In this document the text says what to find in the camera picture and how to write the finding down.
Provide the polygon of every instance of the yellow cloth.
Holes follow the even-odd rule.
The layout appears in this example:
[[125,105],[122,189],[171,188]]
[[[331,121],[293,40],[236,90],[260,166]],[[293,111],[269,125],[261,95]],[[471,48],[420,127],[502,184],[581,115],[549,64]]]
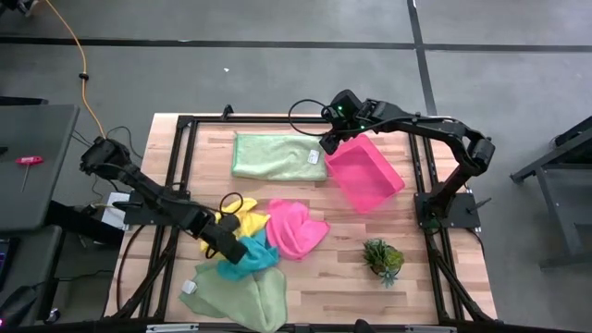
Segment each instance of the yellow cloth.
[[[224,213],[232,213],[235,210],[237,210],[237,208],[239,208],[240,205],[241,205],[241,200],[238,200],[238,201],[231,203],[228,206],[222,208],[222,211]],[[234,236],[236,236],[237,239],[239,239],[240,237],[243,237],[243,236],[251,237],[257,231],[265,228],[265,224],[269,220],[269,215],[261,215],[261,214],[249,212],[256,205],[257,205],[257,201],[255,199],[243,198],[242,207],[239,209],[238,212],[236,212],[234,214],[240,221],[240,227],[238,227],[236,230],[234,230]],[[220,218],[221,218],[220,213],[216,213],[216,223],[218,223],[220,221]],[[202,252],[205,252],[206,249],[207,249],[207,243],[202,240],[202,242],[200,243],[200,250]],[[215,257],[217,257],[218,259],[226,259],[220,253],[216,254]]]

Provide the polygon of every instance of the crumpled cloth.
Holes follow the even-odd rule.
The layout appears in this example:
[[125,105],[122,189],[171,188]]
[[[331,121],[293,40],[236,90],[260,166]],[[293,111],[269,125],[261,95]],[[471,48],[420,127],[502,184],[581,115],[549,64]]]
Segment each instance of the crumpled cloth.
[[[225,213],[232,213],[239,206],[241,205],[241,201],[238,200],[234,203],[229,204],[228,206],[222,208],[222,211]],[[253,198],[243,198],[242,199],[242,207],[236,212],[234,215],[239,219],[240,227],[234,231],[234,236],[239,239],[240,237],[244,236],[252,236],[257,231],[263,229],[267,220],[269,220],[269,215],[261,215],[257,213],[251,213],[252,210],[257,205],[257,201]],[[216,223],[220,221],[221,215],[220,213],[216,213]],[[200,243],[200,250],[205,252],[207,249],[207,243],[201,240]],[[216,254],[215,258],[217,259],[226,259],[222,254]]]
[[236,265],[226,260],[219,261],[217,269],[222,278],[238,281],[253,272],[278,263],[278,248],[271,247],[267,243],[265,229],[260,230],[253,237],[241,237],[239,241],[247,247],[247,253]]
[[221,277],[213,263],[197,265],[195,271],[197,291],[179,295],[194,313],[227,317],[262,333],[273,333],[286,324],[286,278],[279,269],[270,267],[240,281]]
[[267,212],[271,215],[265,227],[267,240],[286,259],[302,260],[329,232],[329,224],[310,218],[302,203],[274,199]]

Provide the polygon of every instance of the red tool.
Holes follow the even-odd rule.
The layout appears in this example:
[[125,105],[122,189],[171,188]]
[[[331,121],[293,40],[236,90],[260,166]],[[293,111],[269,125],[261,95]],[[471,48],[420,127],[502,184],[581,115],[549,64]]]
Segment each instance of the red tool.
[[20,187],[20,192],[22,193],[25,191],[25,184],[27,183],[27,177],[29,176],[29,167],[43,163],[43,158],[41,156],[25,156],[17,158],[16,162],[22,166],[27,166],[27,171],[25,171],[25,179],[22,180],[22,186]]

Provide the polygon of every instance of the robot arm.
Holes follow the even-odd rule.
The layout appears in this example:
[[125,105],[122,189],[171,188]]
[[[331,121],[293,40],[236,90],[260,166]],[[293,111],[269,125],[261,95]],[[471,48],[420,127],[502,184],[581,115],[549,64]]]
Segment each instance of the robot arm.
[[144,175],[131,162],[128,148],[115,140],[97,138],[82,156],[80,170],[102,179],[119,180],[134,189],[129,203],[117,205],[126,211],[127,224],[180,227],[195,239],[203,239],[233,264],[247,252],[232,234],[239,226],[237,217],[224,215],[217,224],[210,208],[180,199],[178,193]]
[[[495,146],[481,132],[449,117],[412,115],[391,103],[366,99],[363,103],[352,91],[340,92],[321,112],[332,129],[321,138],[327,154],[337,150],[340,141],[373,130],[375,133],[404,131],[445,142],[459,163],[450,177],[429,193],[424,210],[429,216],[446,218],[456,192],[470,177],[479,176],[489,167]],[[468,140],[465,146],[463,139]]]

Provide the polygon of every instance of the orange cable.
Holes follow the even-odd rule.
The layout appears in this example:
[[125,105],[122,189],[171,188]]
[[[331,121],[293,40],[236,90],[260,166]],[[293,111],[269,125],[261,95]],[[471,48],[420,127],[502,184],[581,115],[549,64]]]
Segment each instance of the orange cable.
[[72,36],[72,38],[74,39],[74,42],[76,42],[76,45],[78,46],[78,49],[80,50],[80,55],[82,56],[82,74],[84,76],[86,76],[86,78],[82,78],[82,102],[84,103],[84,106],[86,106],[86,109],[89,110],[89,113],[91,114],[92,118],[96,122],[96,125],[99,127],[99,131],[101,132],[101,135],[105,138],[105,132],[103,131],[103,126],[101,125],[99,118],[96,117],[96,115],[93,112],[93,109],[91,108],[89,103],[86,101],[86,80],[88,79],[88,74],[86,74],[86,55],[84,54],[84,50],[82,50],[82,46],[80,45],[80,42],[79,42],[78,38],[76,37],[76,34],[74,34],[74,31],[72,31],[72,29],[70,28],[70,26],[68,25],[66,20],[64,18],[62,18],[61,15],[59,15],[59,12],[54,7],[54,5],[52,5],[50,0],[45,0],[45,2],[47,3],[47,5],[49,5],[50,8],[52,8],[52,10],[57,15],[57,17],[62,21],[62,23],[64,23],[64,26],[66,27],[66,29],[68,29],[68,31],[70,32],[70,35]]

